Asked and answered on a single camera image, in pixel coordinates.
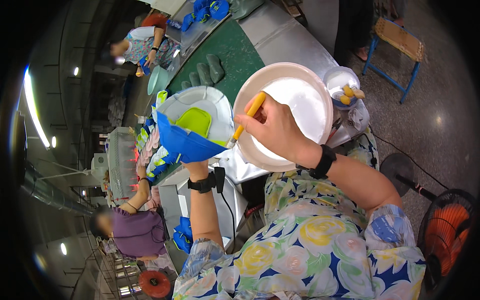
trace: hand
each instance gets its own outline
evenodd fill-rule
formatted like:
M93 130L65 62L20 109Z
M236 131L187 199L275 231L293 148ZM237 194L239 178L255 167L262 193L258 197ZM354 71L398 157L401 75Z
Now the hand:
M144 75L144 71L143 71L142 67L137 68L136 75L137 75L137 77L142 77Z
M208 177L208 159L204 161L182 164L190 172L190 180L192 182L197 182Z
M250 109L255 97L245 106L245 112ZM303 135L290 107L276 102L269 94L266 94L253 118L237 115L233 120L268 150L291 162L315 168L322 157L322 148Z
M147 169L145 168L145 166L137 164L137 175L140 178L146 178L147 177Z
M150 53L148 54L148 59L147 61L145 62L144 66L149 66L152 64L152 62L155 60L156 58L156 51L155 50L151 50Z

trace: white bowl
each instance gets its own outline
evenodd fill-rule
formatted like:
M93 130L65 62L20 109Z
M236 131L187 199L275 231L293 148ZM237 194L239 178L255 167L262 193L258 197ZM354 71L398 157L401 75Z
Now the white bowl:
M306 137L318 144L326 143L332 129L333 105L327 88L314 72L291 62L274 63L258 70L237 94L234 115L244 114L247 103L262 90L290 107ZM259 168L271 172L295 169L295 163L272 153L247 132L242 133L237 145L246 160Z

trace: concrete floor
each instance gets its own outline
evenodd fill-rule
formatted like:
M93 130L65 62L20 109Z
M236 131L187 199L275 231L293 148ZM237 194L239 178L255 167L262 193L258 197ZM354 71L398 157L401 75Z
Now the concrete floor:
M449 188L478 196L480 181L479 105L472 78L452 36L437 20L426 0L409 1L405 28L425 45L425 58L404 104L402 92L364 62L351 57L349 67L359 74L370 125L376 135L408 153L422 168ZM414 62L381 41L372 64L407 86ZM398 152L376 139L380 161ZM415 179L440 194L445 189L415 167ZM413 191L403 198L405 213L417 236L430 201Z

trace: stool leg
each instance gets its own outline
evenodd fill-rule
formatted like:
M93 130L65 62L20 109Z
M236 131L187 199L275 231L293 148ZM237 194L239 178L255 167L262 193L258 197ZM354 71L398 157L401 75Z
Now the stool leg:
M415 80L415 77L417 77L417 73L418 73L418 71L419 71L419 67L420 67L420 63L417 61L417 62L415 63L415 67L413 67L412 78L410 79L410 82L408 83L408 87L406 88L405 92L403 93L403 97L402 97L402 99L400 100L400 104L402 104L403 101L405 101L405 98L407 97L408 91L409 91L410 88L412 87L412 84L413 84L413 81Z
M375 47L377 46L378 43L378 36L375 35L372 39L372 43L370 44L370 49L368 50L368 58L367 61L365 62L365 66L363 67L363 72L362 75L365 75L367 72L368 65L370 64L370 59L372 58L373 51L375 50Z

